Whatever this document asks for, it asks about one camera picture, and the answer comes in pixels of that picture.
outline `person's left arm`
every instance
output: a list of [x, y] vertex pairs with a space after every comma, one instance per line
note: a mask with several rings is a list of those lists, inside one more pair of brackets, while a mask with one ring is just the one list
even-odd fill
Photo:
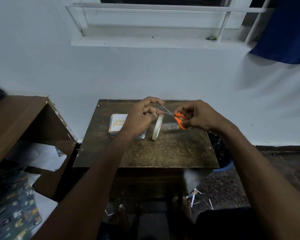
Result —
[[112, 182], [125, 150], [161, 113], [151, 103], [164, 104], [159, 98], [147, 97], [132, 107], [118, 135], [32, 240], [96, 239]]

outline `person's right arm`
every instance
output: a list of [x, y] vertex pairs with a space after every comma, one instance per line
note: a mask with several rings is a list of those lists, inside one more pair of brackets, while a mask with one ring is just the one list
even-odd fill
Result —
[[300, 239], [300, 192], [271, 165], [229, 120], [209, 104], [191, 101], [176, 109], [184, 128], [220, 136], [230, 151], [249, 202], [270, 239]]

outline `tape roll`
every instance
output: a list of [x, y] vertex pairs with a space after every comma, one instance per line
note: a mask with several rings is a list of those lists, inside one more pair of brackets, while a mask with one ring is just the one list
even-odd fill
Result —
[[154, 140], [154, 141], [157, 139], [157, 137], [159, 135], [163, 118], [164, 117], [161, 116], [161, 115], [158, 116], [158, 120], [157, 120], [157, 123], [154, 127], [154, 131], [153, 131], [153, 135], [152, 135], [152, 140]]

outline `floor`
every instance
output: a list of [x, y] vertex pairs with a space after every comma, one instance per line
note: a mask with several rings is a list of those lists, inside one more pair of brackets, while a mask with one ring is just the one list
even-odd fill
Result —
[[[300, 192], [300, 152], [262, 152], [272, 165]], [[234, 167], [229, 170], [212, 172], [197, 189], [192, 207], [192, 217], [195, 220], [202, 211], [249, 206], [239, 175]], [[122, 202], [120, 199], [109, 203], [108, 214], [112, 213], [118, 204], [124, 203], [127, 208], [130, 225], [139, 215], [139, 224], [136, 227], [136, 239], [172, 239], [169, 237], [166, 202]]]

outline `scissors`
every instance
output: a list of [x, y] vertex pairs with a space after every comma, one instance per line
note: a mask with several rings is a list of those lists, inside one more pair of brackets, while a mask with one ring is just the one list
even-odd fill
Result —
[[158, 109], [160, 109], [164, 114], [173, 116], [174, 119], [177, 121], [177, 123], [178, 123], [180, 129], [185, 130], [185, 128], [183, 128], [182, 125], [181, 125], [182, 120], [180, 120], [180, 119], [178, 118], [178, 117], [180, 117], [180, 118], [185, 119], [186, 117], [185, 117], [183, 114], [181, 114], [180, 112], [179, 112], [179, 113], [173, 114], [173, 113], [171, 113], [168, 109], [166, 109], [165, 106], [160, 106]]

